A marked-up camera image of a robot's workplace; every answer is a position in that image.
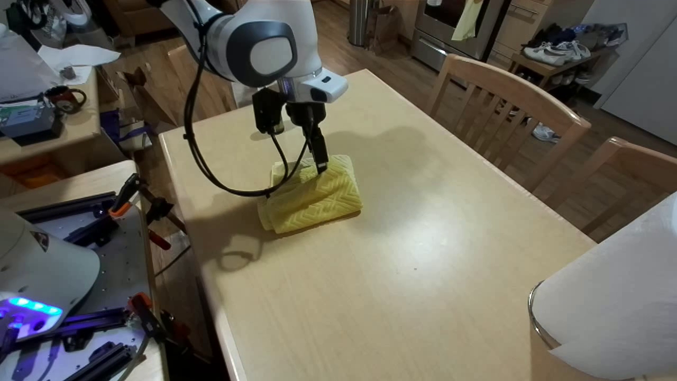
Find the door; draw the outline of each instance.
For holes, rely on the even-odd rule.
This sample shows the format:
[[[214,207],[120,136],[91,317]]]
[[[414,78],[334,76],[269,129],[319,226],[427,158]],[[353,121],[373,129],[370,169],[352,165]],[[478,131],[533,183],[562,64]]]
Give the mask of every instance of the door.
[[[677,18],[610,96],[603,111],[677,145]]]

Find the black cable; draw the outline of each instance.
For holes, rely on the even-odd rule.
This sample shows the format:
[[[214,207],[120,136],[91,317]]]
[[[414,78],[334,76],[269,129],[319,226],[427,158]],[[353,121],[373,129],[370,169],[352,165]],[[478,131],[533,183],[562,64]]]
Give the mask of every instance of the black cable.
[[[208,23],[204,23],[201,18],[198,18],[198,13],[196,13],[196,8],[195,8],[195,5],[193,5],[193,0],[188,0],[186,5],[191,7],[191,13],[195,15],[195,23],[196,23],[196,29],[198,29],[198,43],[201,43],[201,46],[198,46],[198,54],[196,54],[196,75],[195,75],[195,78],[193,78],[193,84],[191,84],[191,88],[188,88],[186,103],[185,103],[185,129],[186,129],[185,140],[188,142],[188,149],[191,149],[191,153],[193,153],[193,158],[195,158],[196,167],[204,172],[204,176],[205,176],[214,187],[219,187],[219,189],[223,189],[223,190],[226,190],[226,193],[239,194],[239,197],[269,197],[269,194],[275,193],[280,187],[283,187],[290,178],[294,178],[294,173],[297,173],[297,169],[299,169],[299,165],[301,165],[301,158],[303,158],[303,155],[304,155],[304,151],[306,151],[308,145],[304,142],[304,147],[301,149],[301,155],[299,155],[294,167],[290,169],[290,164],[288,164],[288,158],[285,158],[285,155],[283,155],[283,151],[281,151],[275,134],[269,134],[270,140],[274,140],[274,145],[275,145],[275,151],[277,151],[277,155],[280,155],[280,158],[281,158],[281,164],[283,164],[283,176],[281,176],[281,181],[280,181],[277,184],[269,187],[269,189],[242,190],[242,189],[226,187],[226,184],[223,184],[223,183],[216,178],[216,173],[214,173],[211,167],[208,165],[208,161],[205,161],[205,156],[204,156],[204,153],[201,153],[201,149],[198,149],[198,145],[196,145],[195,129],[193,129],[193,112],[195,112],[195,102],[196,102],[196,88],[198,88],[204,69],[205,69],[205,66],[208,66],[208,60],[210,60],[210,57],[208,57],[208,50],[210,50],[208,29],[210,29],[211,23],[214,23],[216,20],[220,20],[223,15],[216,15],[216,18],[211,18]]]
[[[193,247],[193,245],[186,245],[179,254],[176,254],[174,260],[167,263],[167,267],[162,267],[161,272],[155,273],[155,277],[167,273],[179,259],[185,259],[185,257],[188,254],[191,247]]]

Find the tabletop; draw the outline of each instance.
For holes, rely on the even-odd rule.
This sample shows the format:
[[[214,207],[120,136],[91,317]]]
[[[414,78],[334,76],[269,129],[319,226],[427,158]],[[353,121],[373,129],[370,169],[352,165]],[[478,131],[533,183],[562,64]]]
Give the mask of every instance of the tabletop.
[[[66,117],[62,136],[56,140],[44,140],[28,147],[19,147],[15,140],[0,138],[0,165],[52,153],[63,147],[72,147],[99,136],[99,97],[97,97],[95,75],[91,75],[85,84],[74,88],[80,88],[87,93],[87,103],[82,105],[80,112]]]
[[[232,380],[530,380],[527,295],[595,243],[375,75],[347,78],[321,129],[355,165],[350,221],[264,233],[161,136]],[[195,129],[219,178],[269,184],[250,109]],[[303,134],[280,140],[294,156]]]
[[[62,181],[42,189],[32,189],[13,197],[4,197],[0,200],[0,207],[22,212],[22,209],[44,207],[51,204],[74,201],[91,194],[116,193],[131,173],[135,173],[135,164],[120,161],[101,169],[79,173],[74,178]],[[155,340],[151,340],[145,356],[147,359],[140,363],[128,380],[130,381],[165,380],[167,371],[165,371],[161,348]]]

